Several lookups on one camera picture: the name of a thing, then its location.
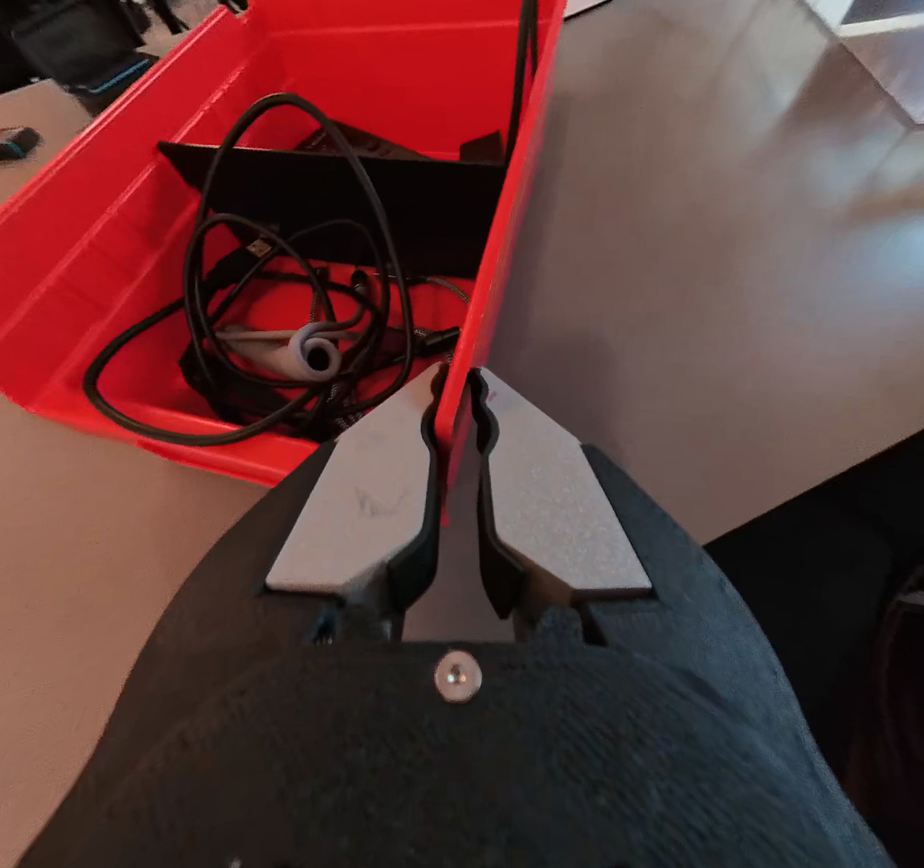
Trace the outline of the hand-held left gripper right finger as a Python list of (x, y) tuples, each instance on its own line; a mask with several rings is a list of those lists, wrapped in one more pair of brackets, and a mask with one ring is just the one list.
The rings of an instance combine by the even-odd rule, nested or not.
[(477, 429), (479, 572), (501, 620), (649, 598), (644, 570), (580, 441), (486, 368), (469, 373)]

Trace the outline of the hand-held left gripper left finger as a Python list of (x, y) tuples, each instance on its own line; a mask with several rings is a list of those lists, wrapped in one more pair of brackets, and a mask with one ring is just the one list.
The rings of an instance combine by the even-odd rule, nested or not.
[(437, 570), (442, 392), (436, 363), (336, 439), (265, 577), (269, 592), (359, 608), (400, 641)]

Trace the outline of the red plastic bin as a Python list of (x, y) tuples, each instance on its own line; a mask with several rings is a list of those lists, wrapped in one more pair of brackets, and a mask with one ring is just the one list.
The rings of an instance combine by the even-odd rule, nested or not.
[[(505, 292), (567, 0), (248, 0), (221, 7), (2, 209), (2, 394), (82, 431), (273, 485), (450, 357), (457, 417)], [(340, 131), (502, 163), (473, 280), (408, 276)], [(207, 208), (237, 146), (339, 143), (387, 256), (348, 220), (287, 241)]]

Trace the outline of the black bin divider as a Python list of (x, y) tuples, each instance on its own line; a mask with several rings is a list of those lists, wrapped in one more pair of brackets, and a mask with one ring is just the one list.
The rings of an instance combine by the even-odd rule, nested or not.
[[(385, 208), (408, 276), (475, 279), (505, 168), (483, 159), (360, 160)], [(270, 227), (287, 241), (309, 227), (348, 220), (386, 257), (366, 193), (341, 155), (237, 146), (221, 162), (207, 208)]]

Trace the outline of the clear plastic bin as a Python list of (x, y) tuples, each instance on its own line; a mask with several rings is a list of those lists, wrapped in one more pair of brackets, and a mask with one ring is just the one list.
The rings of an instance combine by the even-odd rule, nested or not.
[(922, 126), (923, 0), (800, 1)]

